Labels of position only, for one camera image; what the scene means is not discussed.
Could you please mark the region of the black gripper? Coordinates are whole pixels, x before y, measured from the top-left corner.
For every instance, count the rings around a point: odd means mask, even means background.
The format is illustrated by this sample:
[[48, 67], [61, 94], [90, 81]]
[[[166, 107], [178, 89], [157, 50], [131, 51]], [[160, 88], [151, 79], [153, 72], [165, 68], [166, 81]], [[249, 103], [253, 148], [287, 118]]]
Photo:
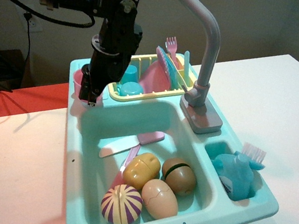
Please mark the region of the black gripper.
[[129, 53], [106, 53], [94, 49], [90, 63], [82, 67], [82, 80], [79, 99], [88, 101], [89, 106], [95, 106], [106, 85], [119, 82], [129, 66], [132, 55]]

